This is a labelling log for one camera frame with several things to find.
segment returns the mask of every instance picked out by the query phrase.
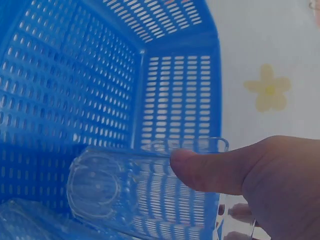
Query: yellow flower pattern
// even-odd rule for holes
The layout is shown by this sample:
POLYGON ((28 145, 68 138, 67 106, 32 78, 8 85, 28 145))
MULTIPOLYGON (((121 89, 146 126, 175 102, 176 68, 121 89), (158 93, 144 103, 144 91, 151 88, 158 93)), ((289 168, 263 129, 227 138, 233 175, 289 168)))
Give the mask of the yellow flower pattern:
POLYGON ((270 64, 261 67, 259 81, 246 81, 244 87, 252 93, 258 94, 255 107, 263 113, 270 109, 281 111, 286 108, 287 99, 284 92, 291 88, 287 77, 275 78, 274 70, 270 64))

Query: hand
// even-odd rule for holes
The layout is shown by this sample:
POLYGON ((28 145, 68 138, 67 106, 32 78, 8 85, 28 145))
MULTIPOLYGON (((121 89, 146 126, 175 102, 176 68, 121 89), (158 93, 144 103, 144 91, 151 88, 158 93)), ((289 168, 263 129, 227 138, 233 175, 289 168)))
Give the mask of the hand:
POLYGON ((274 136, 207 155, 178 149, 170 164, 196 191, 243 195, 272 240, 320 239, 320 140, 274 136))

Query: blue plastic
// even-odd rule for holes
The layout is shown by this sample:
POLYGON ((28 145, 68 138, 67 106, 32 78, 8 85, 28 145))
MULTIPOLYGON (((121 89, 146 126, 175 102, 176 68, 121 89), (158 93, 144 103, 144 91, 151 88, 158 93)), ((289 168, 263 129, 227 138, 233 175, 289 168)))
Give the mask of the blue plastic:
POLYGON ((220 136, 205 0, 0 0, 0 200, 58 213, 86 146, 220 136))

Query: transparent glass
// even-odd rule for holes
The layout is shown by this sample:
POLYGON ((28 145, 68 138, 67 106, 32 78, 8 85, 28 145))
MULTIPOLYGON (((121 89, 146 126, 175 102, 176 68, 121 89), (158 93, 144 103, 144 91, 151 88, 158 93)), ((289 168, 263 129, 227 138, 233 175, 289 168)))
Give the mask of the transparent glass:
POLYGON ((67 197, 74 216, 142 239, 222 240, 238 233, 251 239, 254 220, 241 220, 237 229, 227 217, 232 197, 194 191, 176 177, 170 153, 178 148, 221 153, 229 144, 204 138, 158 140, 137 151, 89 147, 70 167, 67 197))
POLYGON ((40 202, 12 199, 0 205, 0 240, 132 240, 108 230, 101 233, 60 215, 40 202))

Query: glass rim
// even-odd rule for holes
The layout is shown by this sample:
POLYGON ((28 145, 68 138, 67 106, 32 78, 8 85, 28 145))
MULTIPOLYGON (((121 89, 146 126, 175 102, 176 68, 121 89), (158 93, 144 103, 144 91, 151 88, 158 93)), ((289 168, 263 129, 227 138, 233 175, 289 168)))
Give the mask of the glass rim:
POLYGON ((156 151, 156 150, 151 150, 151 147, 156 145, 156 144, 163 144, 164 143, 179 143, 179 146, 178 147, 175 147, 175 149, 188 149, 188 148, 185 148, 183 146, 183 142, 190 142, 192 143, 193 145, 196 144, 196 143, 199 143, 201 141, 216 141, 217 143, 218 142, 222 142, 224 143, 224 147, 223 147, 223 151, 219 151, 219 153, 225 153, 225 152, 228 152, 229 151, 229 142, 223 138, 223 137, 220 137, 220 136, 211 136, 211 137, 203 137, 203 138, 196 138, 196 139, 188 139, 188 138, 163 138, 163 139, 157 139, 155 141, 152 141, 150 143, 146 143, 144 145, 141 146, 141 149, 143 151, 146 151, 147 153, 154 153, 154 154, 158 154, 158 155, 162 155, 162 156, 167 156, 167 155, 170 155, 171 153, 170 152, 159 152, 159 151, 156 151))

